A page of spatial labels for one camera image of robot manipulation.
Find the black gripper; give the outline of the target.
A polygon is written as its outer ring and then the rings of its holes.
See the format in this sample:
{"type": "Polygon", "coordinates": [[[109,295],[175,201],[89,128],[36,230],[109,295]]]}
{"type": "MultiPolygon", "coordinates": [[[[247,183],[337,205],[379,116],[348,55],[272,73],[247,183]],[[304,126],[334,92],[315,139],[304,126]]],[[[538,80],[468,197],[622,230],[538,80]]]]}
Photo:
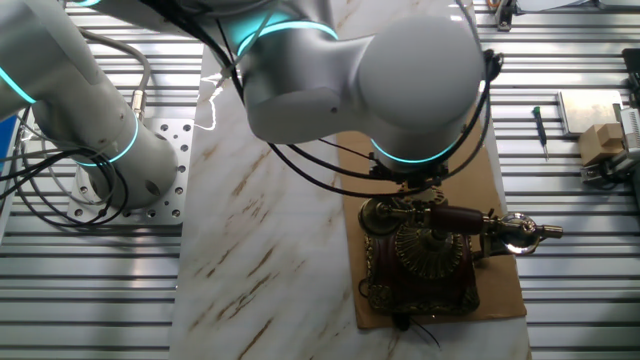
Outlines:
{"type": "Polygon", "coordinates": [[[370,164],[370,174],[381,180],[402,185],[404,190],[428,189],[441,185],[443,178],[448,174],[448,165],[435,164],[411,172],[399,172],[377,162],[370,164]]]}

